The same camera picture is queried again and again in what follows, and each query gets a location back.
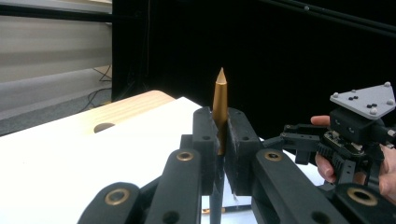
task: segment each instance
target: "silver mounting plate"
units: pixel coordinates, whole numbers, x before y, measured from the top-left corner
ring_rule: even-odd
[[[335,92],[330,101],[367,119],[380,119],[395,108],[395,97],[390,82],[361,90]]]

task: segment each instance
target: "human hand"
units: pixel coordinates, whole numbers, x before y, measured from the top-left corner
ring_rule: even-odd
[[[330,125],[330,117],[327,115],[314,116],[311,118],[311,123],[313,125],[329,126]],[[319,174],[327,182],[330,182],[330,183],[335,182],[336,177],[335,177],[334,169],[332,168],[332,165],[330,164],[330,162],[318,153],[315,156],[315,162],[317,164]]]
[[[311,118],[311,123],[314,125],[330,125],[330,117],[327,115],[314,116]],[[381,163],[379,171],[379,192],[386,196],[390,201],[395,202],[396,199],[396,149],[390,149],[381,146],[384,153],[384,161]],[[317,154],[315,157],[319,174],[328,182],[333,183],[336,180],[334,169],[330,162]],[[357,182],[362,182],[365,176],[358,176],[355,178]]]

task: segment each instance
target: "cable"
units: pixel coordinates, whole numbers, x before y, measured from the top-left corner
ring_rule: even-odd
[[[90,94],[88,94],[88,103],[87,103],[82,109],[80,109],[80,110],[77,112],[77,114],[78,114],[78,113],[81,113],[82,111],[84,111],[89,105],[92,105],[94,108],[96,108],[97,105],[94,105],[94,104],[92,103],[92,101],[93,101],[93,99],[95,98],[96,94],[97,94],[99,91],[107,91],[107,90],[111,90],[111,88],[103,88],[103,89],[100,89],[100,90],[98,90],[98,91],[93,91],[93,92],[91,92]]]
[[[96,68],[93,68],[93,70],[95,70],[96,72],[102,74],[102,77],[99,79],[99,81],[104,81],[105,82],[105,81],[111,81],[111,77],[108,77],[108,78],[110,78],[108,80],[103,80],[104,77],[107,77],[107,73],[108,73],[108,71],[110,71],[110,68],[111,68],[111,65],[108,66],[108,68],[107,68],[105,73],[97,70]]]

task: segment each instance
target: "pencil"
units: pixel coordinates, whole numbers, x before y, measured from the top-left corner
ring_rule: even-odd
[[[227,117],[228,117],[228,99],[227,99],[227,80],[225,79],[223,68],[221,67],[215,86],[215,96],[213,99],[212,118],[218,127],[219,152],[218,155],[224,155],[225,142],[227,136]]]
[[[251,210],[250,204],[221,207],[221,213],[242,212],[247,210]],[[210,208],[203,208],[202,214],[210,214]]]

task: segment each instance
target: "wooden tabletop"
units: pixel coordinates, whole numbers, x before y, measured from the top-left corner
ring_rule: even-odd
[[[102,123],[119,124],[123,121],[165,105],[175,99],[162,91],[148,91],[89,111],[57,119],[0,138],[24,136],[81,136],[94,133],[95,126]]]

